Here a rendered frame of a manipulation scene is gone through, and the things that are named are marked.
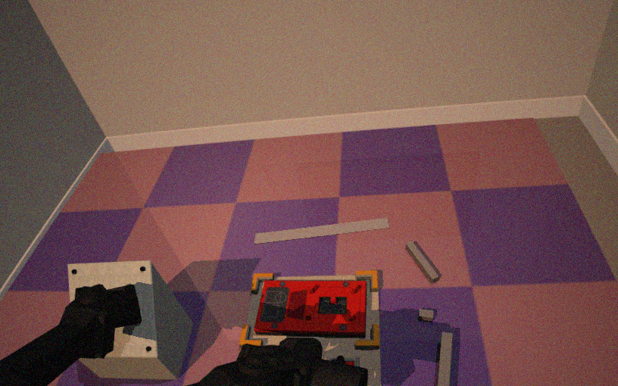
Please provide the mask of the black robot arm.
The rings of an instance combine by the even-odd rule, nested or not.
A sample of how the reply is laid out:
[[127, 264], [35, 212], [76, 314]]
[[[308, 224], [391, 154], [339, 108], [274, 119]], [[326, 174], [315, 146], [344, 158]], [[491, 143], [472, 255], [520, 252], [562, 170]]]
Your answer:
[[[48, 386], [79, 358], [104, 359], [115, 328], [141, 321], [135, 285], [75, 288], [58, 326], [0, 360], [0, 386]], [[282, 345], [243, 344], [236, 361], [186, 386], [367, 386], [367, 376], [341, 360], [309, 362]]]

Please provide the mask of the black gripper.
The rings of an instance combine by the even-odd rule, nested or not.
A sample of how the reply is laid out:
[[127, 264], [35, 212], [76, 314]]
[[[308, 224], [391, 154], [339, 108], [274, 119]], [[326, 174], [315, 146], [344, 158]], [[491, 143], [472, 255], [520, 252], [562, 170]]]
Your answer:
[[286, 338], [280, 341], [279, 345], [291, 349], [298, 358], [309, 362], [315, 357], [322, 359], [323, 347], [315, 338]]

